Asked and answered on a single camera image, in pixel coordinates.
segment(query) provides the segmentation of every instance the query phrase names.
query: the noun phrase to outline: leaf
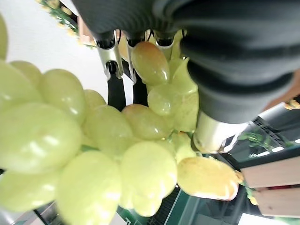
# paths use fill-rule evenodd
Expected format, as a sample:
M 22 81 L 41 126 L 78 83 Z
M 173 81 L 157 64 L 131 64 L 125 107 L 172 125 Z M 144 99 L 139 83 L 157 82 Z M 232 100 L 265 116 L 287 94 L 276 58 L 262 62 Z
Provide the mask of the leaf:
M 238 137 L 238 140 L 246 140 L 248 139 L 248 133 L 243 133 Z
M 260 134 L 256 134 L 256 138 L 259 142 L 261 142 L 263 140 L 263 136 Z
M 257 145 L 259 145 L 259 143 L 253 142 L 253 143 L 249 144 L 249 147 L 255 147 L 255 146 L 257 146 Z

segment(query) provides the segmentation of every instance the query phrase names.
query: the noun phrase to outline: bunch of grapes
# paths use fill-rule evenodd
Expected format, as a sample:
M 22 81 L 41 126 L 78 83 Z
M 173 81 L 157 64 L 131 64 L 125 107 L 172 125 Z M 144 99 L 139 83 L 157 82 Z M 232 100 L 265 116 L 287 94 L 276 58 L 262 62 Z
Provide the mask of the bunch of grapes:
M 0 18 L 2 207 L 26 211 L 55 200 L 71 225 L 106 225 L 118 205 L 154 215 L 177 183 L 194 196 L 236 195 L 235 172 L 190 147 L 199 97 L 188 59 L 176 50 L 167 62 L 152 43 L 136 46 L 132 60 L 150 90 L 149 107 L 122 112 L 72 73 L 6 63 L 6 51 Z

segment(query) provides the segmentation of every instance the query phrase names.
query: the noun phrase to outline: grape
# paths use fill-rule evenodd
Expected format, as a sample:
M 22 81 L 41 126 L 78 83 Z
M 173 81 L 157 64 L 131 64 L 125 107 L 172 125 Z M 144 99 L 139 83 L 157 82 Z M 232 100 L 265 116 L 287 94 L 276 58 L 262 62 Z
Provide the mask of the grape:
M 42 174 L 6 171 L 0 181 L 0 205 L 24 212 L 53 201 L 59 175 L 60 171 Z
M 118 166 L 100 151 L 87 151 L 63 170 L 57 187 L 58 211 L 73 225 L 107 225 L 121 195 Z
M 181 55 L 180 41 L 181 41 L 181 39 L 182 39 L 182 31 L 179 30 L 179 31 L 177 31 L 177 33 L 174 36 L 171 60 L 180 58 L 180 55 Z
M 122 193 L 119 206 L 123 209 L 130 210 L 133 208 L 133 189 L 127 184 L 127 181 L 122 179 Z
M 197 85 L 188 73 L 188 59 L 185 59 L 177 68 L 173 75 L 172 85 L 183 95 L 197 91 Z
M 150 42 L 138 43 L 131 52 L 132 64 L 148 85 L 168 83 L 169 65 L 163 52 Z
M 99 149 L 109 156 L 111 159 L 120 162 L 123 159 L 124 153 L 127 149 L 139 142 L 138 139 L 134 137 L 112 137 L 112 138 L 102 138 L 99 137 Z
M 148 94 L 149 108 L 160 116 L 174 114 L 180 104 L 180 96 L 170 84 L 154 87 Z
M 29 101 L 41 102 L 39 92 L 19 70 L 0 60 L 0 111 Z
M 0 168 L 41 173 L 64 166 L 81 146 L 78 124 L 63 111 L 26 103 L 0 114 Z
M 232 200 L 238 192 L 238 178 L 227 164 L 212 158 L 185 158 L 178 164 L 178 184 L 192 196 Z
M 95 90 L 84 90 L 84 94 L 88 110 L 92 110 L 100 105 L 106 105 L 104 98 Z
M 161 205 L 160 198 L 145 198 L 139 195 L 134 195 L 133 206 L 135 211 L 142 217 L 152 217 Z
M 20 70 L 34 87 L 38 87 L 42 79 L 42 73 L 35 65 L 25 61 L 13 61 L 10 64 Z
M 146 198 L 164 198 L 176 185 L 174 158 L 154 142 L 139 142 L 131 146 L 123 156 L 121 171 L 134 193 Z
M 97 148 L 94 141 L 85 134 L 82 134 L 82 145 L 90 146 L 92 148 Z
M 183 96 L 182 102 L 174 116 L 174 127 L 176 130 L 192 132 L 196 129 L 199 110 L 199 95 L 195 92 Z
M 147 94 L 154 88 L 154 86 L 146 85 Z
M 128 62 L 128 49 L 127 49 L 127 40 L 125 35 L 121 36 L 120 42 L 118 43 L 118 48 L 119 48 L 120 56 L 123 58 L 123 60 Z
M 40 92 L 45 101 L 64 110 L 80 124 L 86 116 L 83 88 L 72 73 L 63 69 L 46 72 L 40 83 Z
M 196 153 L 193 151 L 191 147 L 191 139 L 187 134 L 179 132 L 177 134 L 172 135 L 172 142 L 175 145 L 176 151 L 176 161 L 179 163 L 181 160 L 185 158 L 196 157 Z
M 8 51 L 8 32 L 6 30 L 5 22 L 0 14 L 0 60 L 6 58 Z
M 129 121 L 134 134 L 139 138 L 158 140 L 167 137 L 171 133 L 171 128 L 164 118 L 156 115 L 144 105 L 128 105 L 122 113 Z
M 116 108 L 101 105 L 90 111 L 85 122 L 87 135 L 101 149 L 106 140 L 113 141 L 117 137 L 132 137 L 132 130 L 124 115 Z
M 173 79 L 173 76 L 176 72 L 176 70 L 178 69 L 178 67 L 184 63 L 183 59 L 172 59 L 169 61 L 169 68 L 170 68 L 170 80 Z
M 158 140 L 155 141 L 155 143 L 159 144 L 160 146 L 162 146 L 165 150 L 168 150 L 168 152 L 175 157 L 175 146 L 172 142 L 170 142 L 169 140 Z

